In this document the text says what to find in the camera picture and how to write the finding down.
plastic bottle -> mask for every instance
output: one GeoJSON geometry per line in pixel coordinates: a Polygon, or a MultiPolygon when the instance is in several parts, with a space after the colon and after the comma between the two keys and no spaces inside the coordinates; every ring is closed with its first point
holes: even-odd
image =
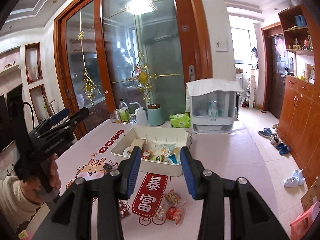
{"type": "Polygon", "coordinates": [[[147,121],[147,114],[146,114],[146,111],[143,110],[142,107],[139,107],[137,109],[138,111],[138,119],[139,119],[139,125],[147,125],[148,124],[148,121],[147,121]]]}
{"type": "Polygon", "coordinates": [[[218,109],[218,96],[217,93],[211,93],[211,102],[209,103],[208,115],[213,118],[218,118],[219,109],[218,109]]]}
{"type": "Polygon", "coordinates": [[[123,123],[129,123],[129,108],[128,105],[123,101],[123,98],[120,99],[119,112],[121,120],[123,123]]]}

wooden door frame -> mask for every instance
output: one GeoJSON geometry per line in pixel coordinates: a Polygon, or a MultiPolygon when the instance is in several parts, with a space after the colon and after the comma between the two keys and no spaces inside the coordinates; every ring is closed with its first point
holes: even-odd
{"type": "MultiPolygon", "coordinates": [[[[72,88],[71,78],[69,70],[64,69],[64,66],[68,65],[67,51],[66,51],[66,20],[71,17],[80,8],[85,6],[92,0],[74,0],[71,2],[54,20],[53,29],[53,48],[54,59],[56,65],[56,72],[58,78],[58,84],[62,101],[65,107],[70,109],[70,114],[74,114],[79,110],[76,103],[76,96],[72,88]]],[[[100,71],[101,83],[104,91],[108,91],[105,94],[106,102],[109,111],[113,111],[116,106],[111,89],[111,83],[109,79],[107,59],[104,47],[104,37],[102,31],[102,10],[101,0],[94,1],[94,29],[95,29],[95,41],[98,56],[98,66],[100,71]]],[[[176,17],[179,28],[179,35],[183,38],[186,33],[192,37],[196,42],[187,41],[184,38],[184,42],[181,42],[182,61],[184,73],[188,73],[189,65],[194,65],[196,78],[212,78],[212,57],[211,47],[209,41],[209,31],[207,21],[205,18],[204,7],[202,0],[188,0],[183,7],[181,0],[177,5],[177,0],[173,0],[176,8],[176,17]],[[194,14],[194,18],[188,17],[191,13],[194,14]],[[194,55],[195,62],[189,62],[190,54],[194,55]]],[[[79,124],[79,136],[84,136],[87,131],[83,123],[79,124]]]]}
{"type": "Polygon", "coordinates": [[[263,38],[263,46],[265,51],[265,88],[264,88],[264,99],[263,99],[263,106],[262,109],[268,111],[269,110],[269,103],[271,98],[271,86],[272,86],[272,71],[273,71],[273,57],[272,57],[272,50],[271,50],[271,43],[270,37],[283,35],[283,30],[281,26],[281,22],[277,22],[271,24],[269,26],[263,27],[262,31],[262,38],[263,38]]]}

ceiling light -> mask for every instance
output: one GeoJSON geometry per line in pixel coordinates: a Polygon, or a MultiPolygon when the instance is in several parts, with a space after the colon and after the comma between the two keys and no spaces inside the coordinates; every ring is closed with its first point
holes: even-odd
{"type": "Polygon", "coordinates": [[[133,15],[141,15],[153,12],[157,7],[152,0],[132,0],[125,4],[125,9],[133,15]]]}

black cable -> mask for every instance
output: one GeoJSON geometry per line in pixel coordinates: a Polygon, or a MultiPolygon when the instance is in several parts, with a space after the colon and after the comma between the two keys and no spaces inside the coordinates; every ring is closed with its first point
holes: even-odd
{"type": "Polygon", "coordinates": [[[32,107],[31,105],[28,103],[28,102],[23,102],[25,105],[28,105],[31,109],[31,115],[32,115],[32,125],[33,125],[33,129],[35,128],[35,118],[33,116],[33,110],[32,110],[32,107]]]}

gold door decoration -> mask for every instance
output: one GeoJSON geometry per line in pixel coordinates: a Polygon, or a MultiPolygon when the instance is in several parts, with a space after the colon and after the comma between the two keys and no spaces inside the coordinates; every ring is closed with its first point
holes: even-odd
{"type": "Polygon", "coordinates": [[[94,91],[97,86],[94,84],[94,82],[90,78],[87,68],[85,67],[84,50],[82,45],[83,38],[84,38],[84,31],[82,31],[82,19],[81,19],[81,10],[80,10],[80,33],[78,35],[78,40],[81,43],[82,59],[83,59],[83,65],[84,65],[84,79],[83,79],[84,87],[82,88],[82,90],[84,91],[87,98],[89,98],[89,100],[91,101],[91,105],[94,106],[94,101],[92,99],[94,98],[94,91]]]}
{"type": "Polygon", "coordinates": [[[153,80],[159,77],[169,77],[169,76],[183,76],[184,74],[168,74],[168,75],[159,75],[153,74],[150,75],[148,62],[143,63],[144,55],[139,51],[138,52],[138,63],[135,66],[132,72],[132,78],[123,81],[112,82],[111,84],[130,81],[133,85],[143,94],[143,100],[146,102],[146,105],[150,103],[150,92],[153,88],[153,80]]]}

